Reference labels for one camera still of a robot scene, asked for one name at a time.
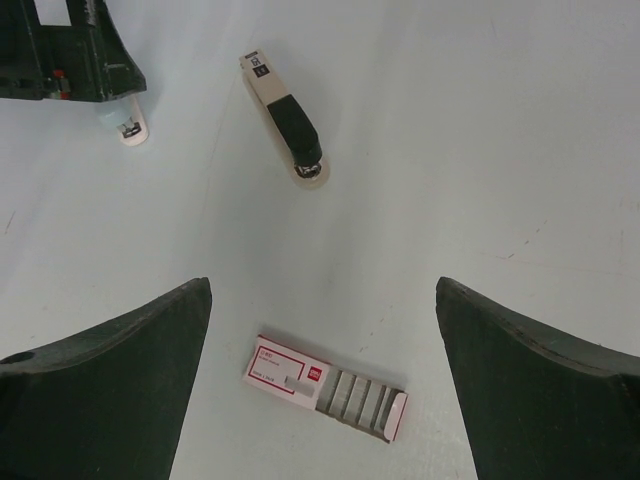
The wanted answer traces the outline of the red white staple box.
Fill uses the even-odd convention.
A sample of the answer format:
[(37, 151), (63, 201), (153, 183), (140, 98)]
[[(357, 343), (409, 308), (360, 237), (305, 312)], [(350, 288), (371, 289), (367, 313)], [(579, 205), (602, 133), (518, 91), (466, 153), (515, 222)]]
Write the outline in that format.
[(387, 444), (397, 439), (408, 394), (258, 335), (243, 380), (286, 402)]

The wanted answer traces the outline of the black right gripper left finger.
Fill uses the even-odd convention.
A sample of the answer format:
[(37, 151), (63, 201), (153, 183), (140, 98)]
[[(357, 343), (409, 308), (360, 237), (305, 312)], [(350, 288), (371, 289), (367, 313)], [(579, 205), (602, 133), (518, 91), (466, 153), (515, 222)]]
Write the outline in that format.
[(211, 309), (195, 278), (2, 359), (2, 478), (169, 478)]

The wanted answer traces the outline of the beige and black stapler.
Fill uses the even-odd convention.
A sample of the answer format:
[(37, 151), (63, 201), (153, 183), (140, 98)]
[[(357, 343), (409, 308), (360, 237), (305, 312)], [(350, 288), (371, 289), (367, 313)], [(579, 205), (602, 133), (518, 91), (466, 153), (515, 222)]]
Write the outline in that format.
[(247, 92), (294, 183), (308, 190), (323, 186), (330, 168), (306, 111), (262, 50), (240, 56), (239, 65)]

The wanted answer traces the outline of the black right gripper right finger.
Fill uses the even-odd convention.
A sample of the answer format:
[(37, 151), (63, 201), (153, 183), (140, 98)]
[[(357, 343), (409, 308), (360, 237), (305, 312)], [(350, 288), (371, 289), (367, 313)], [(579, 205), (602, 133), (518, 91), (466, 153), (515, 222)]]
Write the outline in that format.
[(447, 277), (436, 315), (478, 478), (638, 478), (638, 357)]

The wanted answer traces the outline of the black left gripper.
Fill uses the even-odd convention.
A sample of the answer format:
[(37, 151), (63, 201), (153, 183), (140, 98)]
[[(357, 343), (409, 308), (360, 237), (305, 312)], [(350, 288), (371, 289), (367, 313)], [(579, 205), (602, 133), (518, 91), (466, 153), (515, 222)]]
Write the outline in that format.
[(1, 96), (107, 102), (146, 91), (105, 1), (87, 2), (87, 22), (43, 25), (33, 1), (3, 1)]

